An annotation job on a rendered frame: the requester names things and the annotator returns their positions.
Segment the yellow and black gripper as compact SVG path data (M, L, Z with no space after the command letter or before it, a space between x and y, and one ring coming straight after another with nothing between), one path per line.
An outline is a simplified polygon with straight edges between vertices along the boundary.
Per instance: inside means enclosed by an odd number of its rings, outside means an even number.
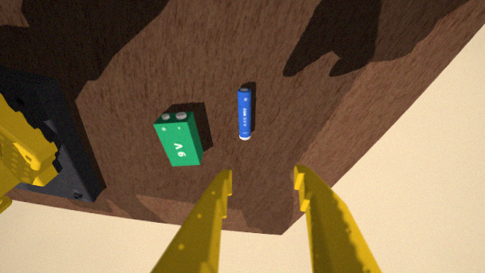
M382 273L346 203L314 171L294 167L294 189L306 212L312 273ZM209 184L150 273L219 273L222 220L232 171Z

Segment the blue aaa battery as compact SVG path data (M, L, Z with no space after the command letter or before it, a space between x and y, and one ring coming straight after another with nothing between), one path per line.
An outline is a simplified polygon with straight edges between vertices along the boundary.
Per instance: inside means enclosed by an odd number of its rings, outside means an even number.
M239 138L250 139L251 131L251 90L248 88L238 89L239 111Z

